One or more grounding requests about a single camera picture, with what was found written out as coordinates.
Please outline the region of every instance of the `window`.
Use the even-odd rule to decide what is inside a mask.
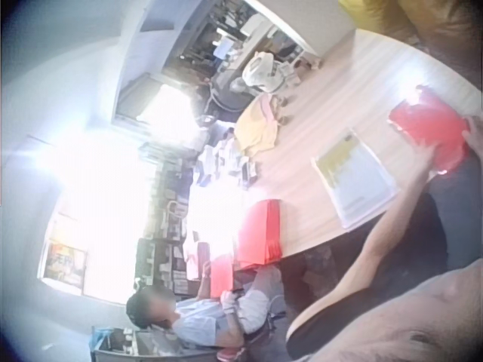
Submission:
[[[149,124],[157,140],[185,144],[199,133],[190,98],[170,85],[163,84],[138,121]]]
[[[65,189],[51,218],[38,277],[78,295],[124,304],[155,165],[119,135],[90,135],[51,162]]]

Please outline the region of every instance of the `person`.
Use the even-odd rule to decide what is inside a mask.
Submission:
[[[258,331],[266,322],[280,271],[273,265],[259,267],[250,289],[236,299],[224,292],[220,300],[210,298],[209,263],[205,264],[198,296],[179,303],[163,286],[137,291],[126,305],[126,313],[139,328],[170,329],[182,341],[204,347],[240,348],[244,334]]]
[[[468,145],[483,163],[483,121],[469,118]],[[336,288],[305,310],[291,325],[288,339],[311,341],[328,326],[312,323],[345,297],[364,293],[381,259],[400,240],[416,200],[427,181],[434,148],[420,154],[421,162],[409,186],[370,233],[360,256]],[[350,321],[328,341],[312,348],[301,360],[329,361],[465,361],[483,344],[483,259],[431,278],[412,290],[372,308]]]

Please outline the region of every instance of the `yellow garment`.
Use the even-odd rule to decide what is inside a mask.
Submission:
[[[360,29],[390,36],[415,45],[416,29],[409,21],[397,0],[339,0]]]
[[[277,97],[261,94],[250,103],[235,126],[235,138],[240,152],[252,157],[260,151],[275,147],[277,114]]]

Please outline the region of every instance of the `red bag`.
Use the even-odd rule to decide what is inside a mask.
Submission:
[[[279,200],[260,201],[248,210],[238,233],[236,259],[242,268],[281,259]]]
[[[389,122],[416,144],[439,144],[435,155],[439,173],[453,170],[464,158],[465,140],[461,133],[468,130],[468,124],[428,87],[418,85],[413,99],[402,101],[391,111]]]
[[[233,257],[218,256],[211,261],[211,298],[220,298],[225,290],[233,289]]]

